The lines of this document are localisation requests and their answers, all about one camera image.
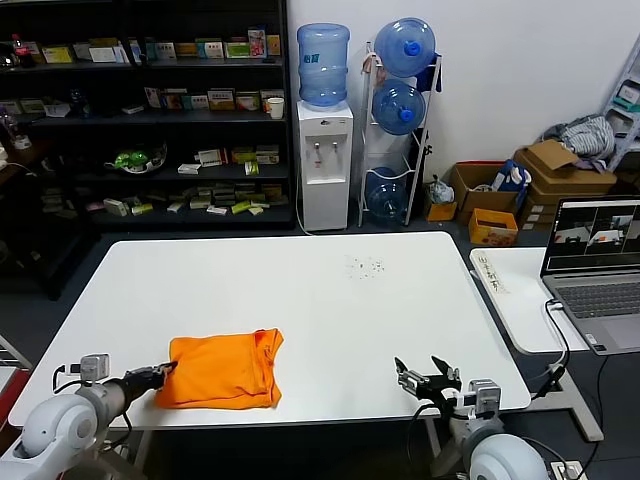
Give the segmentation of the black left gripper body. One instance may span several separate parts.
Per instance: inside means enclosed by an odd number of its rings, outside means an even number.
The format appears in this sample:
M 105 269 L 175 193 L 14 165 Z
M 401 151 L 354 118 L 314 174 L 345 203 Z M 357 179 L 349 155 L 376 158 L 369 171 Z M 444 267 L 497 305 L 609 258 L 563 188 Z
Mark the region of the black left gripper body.
M 163 370 L 160 367 L 142 367 L 127 371 L 123 383 L 128 398 L 139 398 L 149 390 L 163 387 Z

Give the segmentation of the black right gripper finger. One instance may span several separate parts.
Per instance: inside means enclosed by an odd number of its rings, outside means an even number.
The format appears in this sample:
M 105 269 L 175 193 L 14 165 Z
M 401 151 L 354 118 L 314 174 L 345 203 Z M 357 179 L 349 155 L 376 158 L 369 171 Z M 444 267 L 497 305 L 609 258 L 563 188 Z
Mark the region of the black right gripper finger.
M 438 374 L 433 376 L 433 382 L 437 384 L 460 384 L 460 373 L 458 368 L 454 368 L 446 361 L 432 355 L 431 360 L 438 370 Z
M 423 397 L 429 386 L 429 379 L 409 369 L 398 357 L 394 358 L 399 386 L 414 397 Z

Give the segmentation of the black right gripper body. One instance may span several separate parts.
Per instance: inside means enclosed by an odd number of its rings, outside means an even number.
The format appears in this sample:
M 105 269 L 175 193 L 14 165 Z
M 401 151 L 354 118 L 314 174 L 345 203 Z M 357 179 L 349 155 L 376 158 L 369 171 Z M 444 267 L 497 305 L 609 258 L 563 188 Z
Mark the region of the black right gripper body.
M 444 395 L 445 390 L 460 392 L 462 383 L 460 380 L 428 379 L 418 384 L 418 399 L 429 400 L 434 405 L 442 407 L 449 402 Z

